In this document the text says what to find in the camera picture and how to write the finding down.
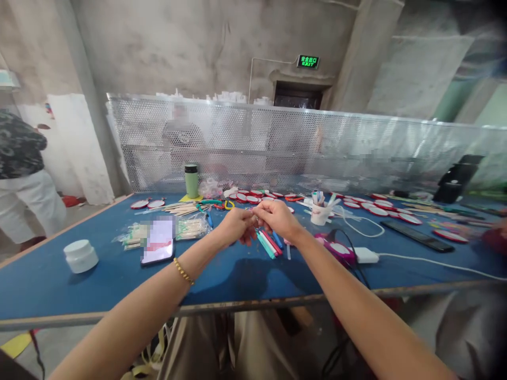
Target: table edge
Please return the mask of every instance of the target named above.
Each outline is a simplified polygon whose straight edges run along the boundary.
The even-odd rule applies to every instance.
[[[130,198],[130,197],[131,197],[131,196],[133,196],[133,195],[134,195],[134,193],[127,195],[127,196],[126,196],[125,198],[123,198],[121,201],[114,201],[113,203],[111,203],[110,205],[108,205],[108,206],[104,207],[103,209],[101,209],[101,210],[99,210],[99,211],[96,211],[96,212],[94,212],[94,213],[93,213],[93,214],[91,214],[91,215],[88,215],[86,218],[81,219],[81,220],[80,220],[80,221],[78,221],[78,222],[75,222],[74,224],[72,224],[72,225],[70,225],[70,226],[66,227],[65,229],[61,230],[60,232],[57,232],[55,235],[50,236],[49,238],[47,238],[47,239],[45,239],[45,240],[41,241],[40,243],[38,243],[38,244],[34,245],[33,247],[30,247],[30,248],[28,248],[28,249],[24,250],[23,252],[20,252],[20,253],[15,254],[14,256],[12,256],[11,258],[9,258],[9,259],[7,259],[7,260],[4,260],[3,262],[1,262],[1,263],[0,263],[0,269],[2,269],[2,268],[4,268],[4,267],[6,267],[7,265],[11,264],[12,262],[14,262],[14,261],[16,261],[16,260],[18,260],[18,259],[22,258],[23,256],[28,255],[29,253],[31,253],[31,252],[32,252],[32,251],[34,251],[35,249],[37,249],[37,248],[39,248],[39,247],[43,246],[44,244],[46,244],[46,243],[50,242],[50,241],[51,241],[51,240],[53,240],[54,238],[57,238],[57,237],[58,237],[58,236],[60,236],[61,234],[63,234],[63,233],[65,233],[65,232],[67,232],[68,230],[70,230],[71,228],[74,228],[74,227],[76,227],[77,225],[79,225],[79,224],[81,224],[81,223],[83,223],[83,222],[87,221],[88,219],[91,219],[91,218],[93,218],[94,216],[97,216],[98,214],[100,214],[100,213],[104,212],[105,210],[107,210],[107,209],[109,209],[109,208],[111,208],[111,207],[113,207],[113,206],[116,206],[117,204],[120,204],[121,202],[123,202],[124,200],[126,200],[126,199]]]
[[[421,294],[424,295],[439,292],[449,292],[454,290],[480,287],[497,283],[503,282],[497,280],[470,280],[459,282],[444,282],[432,285],[420,285],[415,287],[375,289],[373,290],[373,293],[375,293],[379,297],[416,296]],[[324,294],[314,294],[314,295],[312,294],[310,296],[267,299],[267,300],[203,303],[199,305],[182,306],[175,313],[173,313],[172,316],[182,317],[205,312],[217,312],[217,311],[235,312],[235,311],[269,309],[277,307],[303,306],[309,303],[323,302],[325,300],[326,296]],[[106,313],[107,313],[106,311],[100,311],[100,312],[65,314],[47,317],[4,319],[0,320],[0,331],[93,325],[96,324],[98,321],[100,321]]]

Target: green bottle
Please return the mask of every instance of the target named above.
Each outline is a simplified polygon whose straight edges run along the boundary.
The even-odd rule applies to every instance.
[[[199,196],[199,176],[196,164],[185,165],[185,186],[186,194],[189,198],[197,198]]]

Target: floral shirt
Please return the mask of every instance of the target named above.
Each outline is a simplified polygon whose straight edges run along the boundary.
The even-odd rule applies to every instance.
[[[44,168],[46,138],[5,110],[0,110],[0,179],[26,177]]]

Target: exit sign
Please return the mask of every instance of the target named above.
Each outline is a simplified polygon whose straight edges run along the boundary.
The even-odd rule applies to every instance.
[[[319,61],[319,57],[300,55],[297,59],[297,66],[305,69],[317,69]]]

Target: metal partition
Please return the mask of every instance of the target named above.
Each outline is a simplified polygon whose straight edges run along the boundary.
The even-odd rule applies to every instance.
[[[474,186],[507,178],[507,128],[108,94],[134,192],[182,191],[183,164],[225,186],[432,190],[464,154],[487,156]]]

